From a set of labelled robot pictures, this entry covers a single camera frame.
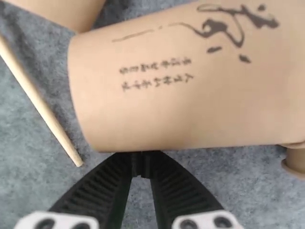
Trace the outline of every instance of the ribbed plastic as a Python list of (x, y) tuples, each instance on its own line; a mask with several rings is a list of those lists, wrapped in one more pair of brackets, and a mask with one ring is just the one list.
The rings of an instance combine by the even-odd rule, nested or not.
[(92, 216), (101, 229), (119, 229), (131, 179), (130, 155), (114, 154), (74, 185), (50, 211)]

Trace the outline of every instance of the chinese characters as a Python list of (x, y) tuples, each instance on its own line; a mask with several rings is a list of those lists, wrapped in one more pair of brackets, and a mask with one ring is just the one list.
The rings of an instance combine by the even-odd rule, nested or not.
[(171, 58), (170, 60), (163, 60), (161, 62), (153, 62), (153, 63), (141, 63), (140, 65), (122, 67), (119, 72), (122, 75), (128, 73), (145, 73), (147, 71), (157, 71), (159, 69), (168, 69), (170, 67), (181, 66), (181, 65), (189, 65), (192, 64), (192, 60), (188, 57), (184, 58)]
[(155, 77), (152, 80), (136, 80), (134, 82), (127, 82), (125, 81), (122, 84), (122, 89), (124, 92), (128, 90), (141, 90), (141, 89), (148, 89), (151, 87), (161, 87), (161, 86), (169, 86), (175, 83), (188, 83), (193, 80), (195, 77), (191, 74), (178, 74), (175, 76), (166, 75), (163, 78)]

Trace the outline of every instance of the black ink writing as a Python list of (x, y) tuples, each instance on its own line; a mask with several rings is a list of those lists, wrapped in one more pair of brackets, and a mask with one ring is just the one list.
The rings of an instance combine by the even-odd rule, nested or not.
[(181, 81), (183, 81), (182, 76), (177, 75), (176, 77), (174, 77), (173, 81), (174, 81), (175, 83), (176, 83), (176, 82), (181, 82)]
[(112, 40), (112, 42), (122, 42), (124, 40), (129, 39), (129, 38), (138, 37), (138, 36), (144, 35), (146, 33), (150, 33), (150, 32), (154, 32), (154, 30), (145, 30), (145, 31), (142, 31), (142, 32), (137, 32), (137, 33), (134, 33), (134, 34), (127, 35), (123, 38), (114, 39), (114, 40)]
[(129, 89), (130, 89), (130, 86), (128, 85), (128, 83), (127, 83), (126, 81), (122, 84), (122, 89), (123, 89), (124, 92), (125, 92), (126, 90), (129, 90)]
[(154, 80), (153, 80), (155, 83), (156, 83), (156, 87), (159, 87), (160, 85), (161, 85), (161, 81), (162, 81), (162, 79), (160, 79), (160, 78), (154, 78)]
[(139, 84), (139, 82), (136, 80), (133, 84), (133, 87), (135, 87), (136, 89), (141, 89), (141, 84)]
[(251, 60), (247, 57), (247, 56), (244, 56), (244, 55), (239, 55), (239, 59), (240, 61), (242, 62), (245, 62), (245, 63), (251, 63)]
[(180, 65), (189, 65), (192, 64), (192, 60), (188, 57), (183, 58), (171, 58), (168, 60), (163, 60), (161, 62), (153, 62), (153, 63), (142, 63), (140, 65), (135, 65), (131, 67), (122, 67), (119, 72), (122, 75), (128, 74), (128, 73), (137, 73), (137, 72), (147, 72), (150, 70), (159, 70), (161, 68), (167, 69), (169, 67), (175, 67)]
[(220, 51), (221, 49), (223, 49), (221, 46), (211, 47), (211, 48), (209, 48), (206, 52), (207, 52), (207, 53), (213, 53), (213, 52)]
[[(257, 8), (257, 11), (259, 11), (259, 12), (262, 12), (265, 10), (266, 10), (266, 6), (263, 4)], [(230, 31), (228, 30), (228, 25), (225, 22), (216, 21), (211, 18), (208, 18), (206, 21), (203, 22), (201, 30), (193, 27), (190, 24), (184, 23), (184, 22), (172, 23), (169, 26), (176, 26), (176, 25), (184, 26), (184, 27), (194, 31), (195, 34), (199, 35), (200, 37), (206, 38), (206, 39), (221, 32), (226, 35), (226, 37), (233, 43), (233, 45), (236, 48), (241, 48), (245, 41), (245, 33), (236, 16), (241, 15), (241, 16), (247, 17), (250, 20), (250, 22), (257, 29), (260, 29), (263, 26), (266, 26), (270, 29), (275, 29), (280, 25), (279, 22), (274, 17), (270, 17), (268, 19), (263, 18), (259, 15), (252, 13), (243, 4), (241, 5), (240, 9), (238, 9), (238, 10), (233, 9), (233, 8), (223, 8), (220, 5), (216, 5), (216, 4), (202, 4), (197, 8), (197, 11), (203, 12), (203, 13), (204, 12), (217, 12), (217, 13), (224, 13), (224, 14), (230, 15), (238, 28), (238, 31), (240, 33), (239, 34), (240, 38), (238, 39), (230, 33)], [(209, 48), (207, 50), (207, 52), (213, 53), (213, 52), (220, 51), (220, 50), (221, 50), (221, 47), (218, 46), (217, 48), (214, 48), (214, 47)], [(239, 59), (242, 62), (251, 63), (251, 61), (249, 60), (249, 58), (247, 56), (245, 56), (245, 55), (241, 55), (241, 56), (239, 56)]]
[(128, 82), (124, 82), (122, 84), (122, 89), (124, 92), (127, 90), (131, 90), (132, 88), (140, 90), (140, 89), (148, 89), (151, 87), (161, 87), (163, 85), (174, 85), (176, 83), (189, 83), (191, 80), (193, 80), (195, 77), (189, 73), (185, 74), (178, 74), (175, 76), (165, 76), (163, 78), (155, 77), (153, 80), (142, 80), (141, 81), (134, 81), (132, 84), (129, 84)]
[(149, 86), (151, 86), (152, 85), (152, 83), (150, 82), (150, 81), (148, 81), (148, 80), (143, 80), (143, 82), (142, 82), (142, 87), (144, 87), (144, 88), (148, 88)]
[(170, 85), (172, 83), (172, 78), (170, 76), (166, 76), (163, 78), (163, 83)]
[(185, 74), (185, 76), (186, 76), (186, 80), (185, 80), (186, 83), (189, 82), (190, 79), (194, 78), (192, 75), (187, 74), (187, 73)]

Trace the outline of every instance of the gray carpet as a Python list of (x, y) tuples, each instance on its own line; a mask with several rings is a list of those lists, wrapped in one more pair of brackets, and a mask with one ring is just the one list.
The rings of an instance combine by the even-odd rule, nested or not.
[[(102, 27), (187, 0), (110, 0)], [(69, 187), (109, 156), (92, 151), (81, 134), (69, 94), (66, 52), (73, 33), (0, 3), (0, 32), (26, 66), (44, 99), (85, 161), (76, 168), (0, 60), (0, 229), (35, 210), (47, 210)], [(248, 229), (305, 228), (305, 182), (285, 173), (279, 146), (169, 152)], [(155, 229), (148, 180), (135, 179), (124, 229)]]

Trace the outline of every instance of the calligraphy tattoo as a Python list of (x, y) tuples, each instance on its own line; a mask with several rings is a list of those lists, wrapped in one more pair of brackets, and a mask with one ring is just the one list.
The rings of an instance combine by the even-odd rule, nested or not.
[[(266, 10), (266, 6), (263, 4), (257, 8), (257, 11), (259, 11), (259, 12), (262, 12), (265, 10)], [(232, 44), (236, 48), (241, 48), (245, 41), (245, 33), (244, 33), (244, 30), (243, 30), (240, 22), (237, 19), (237, 16), (240, 15), (240, 16), (247, 17), (250, 20), (250, 22), (257, 29), (261, 29), (263, 26), (266, 26), (270, 29), (275, 29), (280, 25), (279, 22), (274, 17), (266, 19), (259, 15), (255, 15), (245, 5), (241, 5), (240, 9), (236, 10), (236, 9), (230, 9), (230, 8), (228, 8), (228, 9), (223, 8), (220, 5), (215, 5), (215, 4), (203, 4), (197, 8), (197, 11), (200, 13), (201, 12), (203, 12), (203, 13), (215, 12), (215, 13), (224, 13), (224, 14), (230, 15), (238, 28), (240, 38), (236, 38), (230, 33), (230, 31), (228, 30), (228, 25), (225, 22), (216, 21), (211, 18), (208, 18), (205, 22), (203, 22), (201, 30), (193, 27), (190, 24), (184, 23), (184, 22), (173, 23), (173, 24), (170, 24), (170, 26), (176, 26), (176, 25), (184, 26), (188, 29), (191, 29), (193, 32), (195, 32), (195, 34), (197, 34), (198, 36), (205, 38), (205, 39), (210, 38), (213, 35), (222, 32), (223, 34), (226, 35), (226, 37), (232, 42)], [(221, 46), (211, 47), (207, 50), (207, 53), (214, 53), (214, 52), (217, 52), (220, 50), (222, 50)], [(246, 55), (240, 54), (239, 60), (244, 63), (251, 63), (251, 60)]]
[(123, 92), (126, 92), (128, 90), (140, 90), (140, 89), (149, 89), (149, 88), (157, 88), (162, 86), (170, 86), (175, 85), (176, 83), (189, 83), (191, 80), (195, 78), (194, 75), (191, 75), (189, 73), (185, 74), (178, 74), (174, 76), (166, 75), (162, 78), (155, 77), (153, 80), (142, 80), (142, 81), (134, 81), (133, 84), (129, 84), (129, 82), (125, 81), (122, 84)]

